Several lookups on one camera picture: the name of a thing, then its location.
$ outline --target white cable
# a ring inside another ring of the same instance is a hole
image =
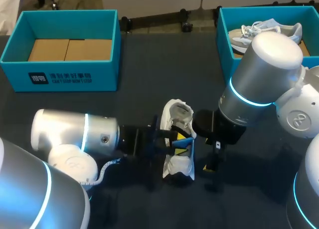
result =
[[[79,184],[83,185],[83,186],[95,186],[100,184],[103,181],[104,178],[104,173],[105,170],[113,164],[118,164],[120,162],[121,158],[115,159],[115,160],[111,160],[108,161],[106,164],[104,164],[104,166],[102,167],[101,171],[100,171],[100,176],[98,178],[98,180],[94,181],[94,182],[79,182]]]

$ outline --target robotic arm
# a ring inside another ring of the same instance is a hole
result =
[[[272,104],[290,134],[313,138],[319,133],[319,68],[301,63],[303,54],[292,40],[275,32],[257,35],[230,78],[214,112],[201,110],[193,129],[213,154],[205,166],[217,171],[227,144],[235,144]],[[287,203],[291,228],[319,228],[319,135],[310,144]]]

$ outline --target teal box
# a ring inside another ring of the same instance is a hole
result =
[[[110,60],[28,62],[42,38],[111,39]],[[15,92],[115,91],[120,53],[116,10],[24,11],[0,64]]]
[[[304,57],[303,66],[319,65],[319,15],[313,6],[266,6],[221,8],[217,24],[216,43],[224,80],[228,82],[235,72],[240,58],[235,58],[228,32],[241,25],[274,18],[285,25],[297,22],[303,26],[303,41],[311,56]]]

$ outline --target robot logo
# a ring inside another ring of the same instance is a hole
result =
[[[312,122],[307,113],[294,110],[287,116],[287,122],[294,130],[305,131],[310,128]]]
[[[294,127],[298,128],[305,119],[306,116],[304,114],[298,114],[297,118],[294,118]]]

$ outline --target sneaker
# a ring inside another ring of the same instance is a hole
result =
[[[252,26],[242,25],[241,28],[229,31],[228,36],[233,49],[245,53],[254,37],[265,31],[284,34],[297,44],[300,43],[303,35],[303,28],[300,23],[296,23],[294,26],[282,25],[272,18],[263,22],[254,22]]]
[[[160,129],[174,130],[178,132],[177,139],[188,137],[196,138],[196,133],[192,128],[193,110],[185,102],[179,99],[170,100],[164,107],[160,120]],[[166,146],[169,146],[169,139],[165,139]],[[194,159],[193,147],[186,149],[176,149],[175,155],[166,155],[163,167],[163,178],[167,175],[178,175],[180,177],[190,177],[193,181]]]

